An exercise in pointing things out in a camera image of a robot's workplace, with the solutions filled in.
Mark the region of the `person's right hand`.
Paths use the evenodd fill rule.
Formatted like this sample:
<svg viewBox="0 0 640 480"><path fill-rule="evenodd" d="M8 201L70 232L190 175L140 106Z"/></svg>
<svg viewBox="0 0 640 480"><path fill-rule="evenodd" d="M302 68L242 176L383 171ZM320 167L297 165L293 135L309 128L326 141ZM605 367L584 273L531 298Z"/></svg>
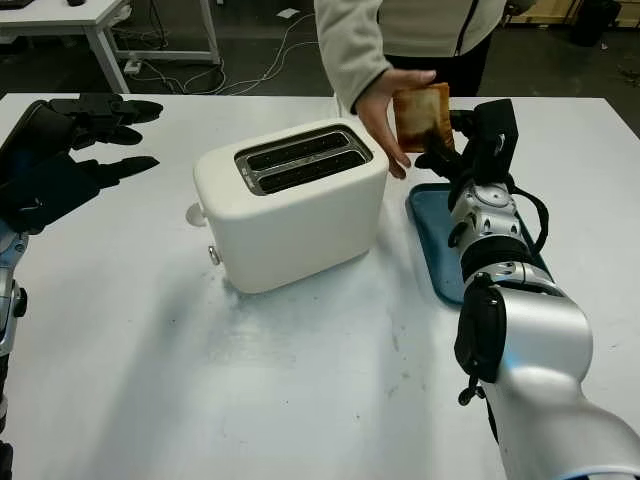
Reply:
<svg viewBox="0 0 640 480"><path fill-rule="evenodd" d="M435 70L391 68L384 71L369 85L355 103L355 111L358 118L369 135L387 155L389 172L396 179L403 180L406 178L411 162L392 133L387 109L397 92L426 87L435 77Z"/></svg>

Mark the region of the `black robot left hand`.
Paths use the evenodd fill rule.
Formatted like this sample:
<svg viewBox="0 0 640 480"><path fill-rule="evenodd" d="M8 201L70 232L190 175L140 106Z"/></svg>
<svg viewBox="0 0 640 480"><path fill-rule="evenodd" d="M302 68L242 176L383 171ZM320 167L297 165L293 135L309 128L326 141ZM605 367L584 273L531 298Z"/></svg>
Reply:
<svg viewBox="0 0 640 480"><path fill-rule="evenodd" d="M1 146L1 183L60 153L96 143L137 145L136 124L157 120L159 103L126 100L112 93L82 93L76 98L33 102Z"/></svg>

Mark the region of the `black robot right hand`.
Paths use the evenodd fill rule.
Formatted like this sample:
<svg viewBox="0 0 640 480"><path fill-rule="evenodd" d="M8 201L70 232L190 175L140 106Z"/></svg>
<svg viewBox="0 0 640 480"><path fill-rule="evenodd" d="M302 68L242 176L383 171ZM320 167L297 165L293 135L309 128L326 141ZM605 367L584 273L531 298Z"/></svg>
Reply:
<svg viewBox="0 0 640 480"><path fill-rule="evenodd" d="M423 152L416 158L414 166L422 170L431 170L454 185L472 170L471 150L474 147L478 126L473 110L450 110L448 120L449 127L444 133L436 127L425 132L422 137ZM467 140L462 153L455 149L454 132L461 133Z"/></svg>

